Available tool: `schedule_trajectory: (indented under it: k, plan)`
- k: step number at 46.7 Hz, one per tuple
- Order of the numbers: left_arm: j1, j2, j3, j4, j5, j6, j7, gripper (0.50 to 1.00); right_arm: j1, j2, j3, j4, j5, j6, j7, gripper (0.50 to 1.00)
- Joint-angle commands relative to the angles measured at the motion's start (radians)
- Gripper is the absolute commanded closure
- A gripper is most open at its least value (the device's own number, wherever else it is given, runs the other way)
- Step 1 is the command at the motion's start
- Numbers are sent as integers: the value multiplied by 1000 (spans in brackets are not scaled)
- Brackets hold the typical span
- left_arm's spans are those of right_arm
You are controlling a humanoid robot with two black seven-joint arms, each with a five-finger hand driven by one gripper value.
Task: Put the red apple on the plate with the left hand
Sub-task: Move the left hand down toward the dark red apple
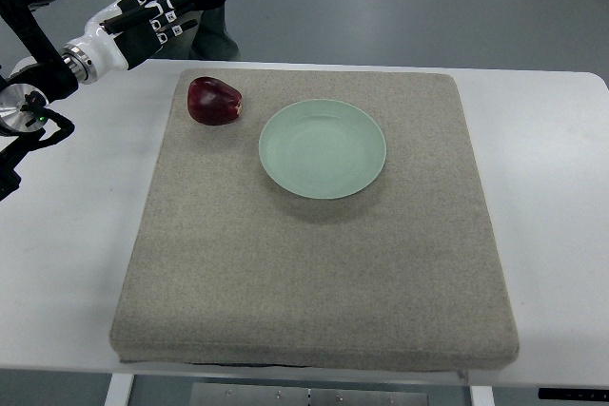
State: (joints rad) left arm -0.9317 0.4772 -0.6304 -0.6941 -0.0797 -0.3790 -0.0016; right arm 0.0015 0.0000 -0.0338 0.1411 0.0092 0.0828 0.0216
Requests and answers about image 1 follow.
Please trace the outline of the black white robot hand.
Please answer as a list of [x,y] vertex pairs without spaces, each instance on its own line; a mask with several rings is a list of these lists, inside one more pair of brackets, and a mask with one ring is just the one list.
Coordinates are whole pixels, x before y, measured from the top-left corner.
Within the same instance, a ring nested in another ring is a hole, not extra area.
[[81,84],[138,67],[170,40],[195,28],[191,0],[117,0],[95,13],[84,34],[64,45],[64,63]]

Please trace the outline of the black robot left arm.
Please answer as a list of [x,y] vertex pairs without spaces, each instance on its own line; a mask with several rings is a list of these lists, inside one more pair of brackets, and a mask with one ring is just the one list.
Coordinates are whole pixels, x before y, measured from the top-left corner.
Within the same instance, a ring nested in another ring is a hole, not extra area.
[[33,16],[54,1],[1,0],[1,18],[34,60],[1,79],[1,135],[13,139],[1,151],[3,199],[19,188],[22,178],[15,168],[29,153],[57,145],[75,130],[49,104],[75,92],[78,80]]

